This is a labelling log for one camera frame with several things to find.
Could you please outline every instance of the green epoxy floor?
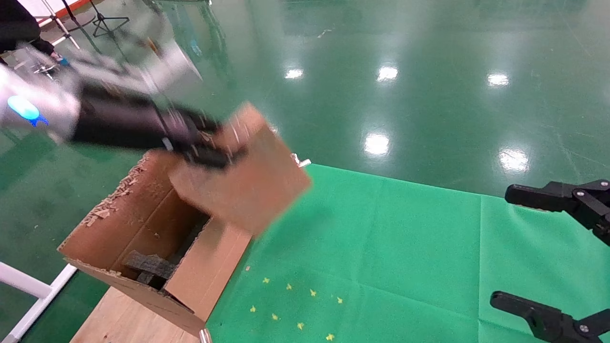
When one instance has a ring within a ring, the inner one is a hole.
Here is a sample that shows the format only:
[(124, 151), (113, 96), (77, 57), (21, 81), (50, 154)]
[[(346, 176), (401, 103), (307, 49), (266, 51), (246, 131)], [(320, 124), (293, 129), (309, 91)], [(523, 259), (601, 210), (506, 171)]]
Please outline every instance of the green epoxy floor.
[[(170, 96), (219, 118), (250, 100), (301, 158), (496, 196), (610, 177), (604, 0), (159, 3), (204, 79)], [(140, 0), (99, 8), (134, 29), (152, 18)], [(0, 261), (50, 283), (56, 246), (138, 157), (3, 130)], [(105, 288), (78, 274), (24, 342), (68, 342)], [(0, 337), (33, 302), (0, 285)]]

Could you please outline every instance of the green backdrop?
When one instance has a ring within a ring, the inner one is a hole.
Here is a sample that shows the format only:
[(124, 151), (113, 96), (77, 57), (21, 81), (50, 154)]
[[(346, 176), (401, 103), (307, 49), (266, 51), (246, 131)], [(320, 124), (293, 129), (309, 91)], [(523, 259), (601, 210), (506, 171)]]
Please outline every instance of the green backdrop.
[(610, 306), (610, 248), (565, 213), (307, 171), (313, 188), (252, 244), (215, 308), (215, 341), (535, 343), (489, 305), (493, 291), (577, 319)]

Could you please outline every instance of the torn cardboard edge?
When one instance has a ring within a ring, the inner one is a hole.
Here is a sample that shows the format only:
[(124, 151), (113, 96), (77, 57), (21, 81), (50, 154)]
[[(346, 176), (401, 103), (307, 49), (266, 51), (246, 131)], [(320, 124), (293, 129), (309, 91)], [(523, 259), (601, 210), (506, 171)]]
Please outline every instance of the torn cardboard edge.
[(144, 154), (142, 158), (133, 166), (127, 176), (119, 181), (115, 191), (112, 192), (108, 197), (97, 204), (89, 213), (81, 220), (80, 224), (84, 224), (87, 227), (91, 227), (97, 219), (105, 219), (112, 212), (116, 212), (118, 209), (113, 205), (114, 201), (119, 197), (123, 197), (131, 193), (131, 186), (134, 185), (138, 180), (138, 175), (144, 172), (146, 169), (143, 167), (146, 161), (148, 161), (149, 155)]

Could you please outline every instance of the cardboard box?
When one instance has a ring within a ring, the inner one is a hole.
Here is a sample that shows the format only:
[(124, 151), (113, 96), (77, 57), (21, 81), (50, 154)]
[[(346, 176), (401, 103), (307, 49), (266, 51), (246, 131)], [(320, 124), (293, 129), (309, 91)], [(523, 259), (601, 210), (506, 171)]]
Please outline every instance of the cardboard box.
[(181, 162), (171, 172), (171, 182), (187, 203), (254, 236), (311, 184), (250, 103), (242, 105), (212, 141), (226, 151), (245, 149), (246, 155), (223, 171)]
[(184, 203), (170, 184), (168, 171), (179, 161), (167, 153), (146, 153), (58, 250), (68, 263), (197, 335), (251, 235), (211, 218), (160, 291), (134, 281), (137, 272), (122, 264), (132, 250), (168, 259), (197, 223), (205, 220), (206, 216)]
[[(226, 151), (247, 154), (227, 170), (213, 171), (167, 152), (148, 152), (58, 248), (68, 263), (195, 336), (252, 235), (262, 233), (310, 184), (250, 104), (211, 139)], [(184, 252), (193, 228), (209, 217)], [(124, 265), (132, 251), (181, 259), (157, 290), (135, 281), (138, 272)]]

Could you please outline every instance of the wooden platform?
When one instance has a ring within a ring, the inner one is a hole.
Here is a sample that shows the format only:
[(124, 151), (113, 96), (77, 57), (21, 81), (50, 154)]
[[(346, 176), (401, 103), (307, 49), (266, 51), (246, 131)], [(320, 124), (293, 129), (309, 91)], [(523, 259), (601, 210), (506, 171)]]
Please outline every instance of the wooden platform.
[(199, 343), (199, 339), (111, 287), (70, 343)]

